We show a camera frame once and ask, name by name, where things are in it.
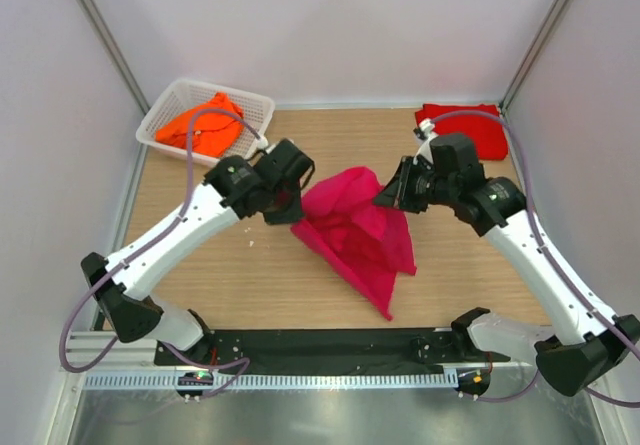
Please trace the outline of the magenta pink t-shirt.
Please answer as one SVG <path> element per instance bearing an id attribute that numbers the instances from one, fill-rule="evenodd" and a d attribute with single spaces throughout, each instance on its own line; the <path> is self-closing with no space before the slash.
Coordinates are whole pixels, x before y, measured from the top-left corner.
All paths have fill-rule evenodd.
<path id="1" fill-rule="evenodd" d="M 373 203 L 382 190 L 364 166 L 324 179 L 302 197 L 305 217 L 291 232 L 390 321 L 396 277 L 417 267 L 404 213 Z"/>

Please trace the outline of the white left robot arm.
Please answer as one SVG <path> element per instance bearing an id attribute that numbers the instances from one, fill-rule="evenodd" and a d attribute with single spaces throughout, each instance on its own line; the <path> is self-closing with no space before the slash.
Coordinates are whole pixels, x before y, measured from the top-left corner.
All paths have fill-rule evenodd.
<path id="1" fill-rule="evenodd" d="M 260 214 L 268 225 L 299 222 L 301 192 L 314 171 L 314 161 L 288 139 L 250 159 L 226 157 L 129 246 L 107 257 L 87 255 L 81 268 L 118 339 L 151 338 L 191 365 L 204 363 L 213 347 L 208 327 L 194 311 L 153 298 L 156 286 L 201 244 L 243 219 Z"/>

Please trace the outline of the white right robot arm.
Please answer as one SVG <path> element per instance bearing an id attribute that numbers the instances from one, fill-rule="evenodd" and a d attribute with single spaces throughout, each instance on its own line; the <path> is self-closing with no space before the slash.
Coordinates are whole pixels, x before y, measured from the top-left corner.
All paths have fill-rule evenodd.
<path id="1" fill-rule="evenodd" d="M 450 208 L 511 263 L 551 321 L 533 326 L 473 309 L 452 324 L 450 347 L 459 359 L 494 352 L 534 365 L 555 391 L 571 397 L 617 366 L 628 342 L 638 342 L 638 319 L 618 315 L 590 291 L 546 239 L 514 182 L 486 177 L 469 137 L 425 137 L 373 202 L 408 213 Z"/>

